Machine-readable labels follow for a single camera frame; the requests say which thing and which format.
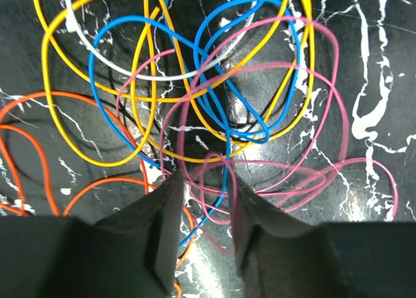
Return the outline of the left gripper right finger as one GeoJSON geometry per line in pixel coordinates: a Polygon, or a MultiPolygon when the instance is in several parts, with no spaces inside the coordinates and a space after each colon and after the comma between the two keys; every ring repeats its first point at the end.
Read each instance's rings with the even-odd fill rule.
{"type": "Polygon", "coordinates": [[[415,224],[304,223],[229,179],[246,297],[414,297],[415,224]]]}

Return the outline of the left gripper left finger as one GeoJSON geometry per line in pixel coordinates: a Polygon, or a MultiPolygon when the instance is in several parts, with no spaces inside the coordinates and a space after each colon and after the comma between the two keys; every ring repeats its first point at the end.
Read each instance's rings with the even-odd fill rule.
{"type": "Polygon", "coordinates": [[[180,173],[95,224],[1,218],[2,297],[169,297],[183,204],[180,173]]]}

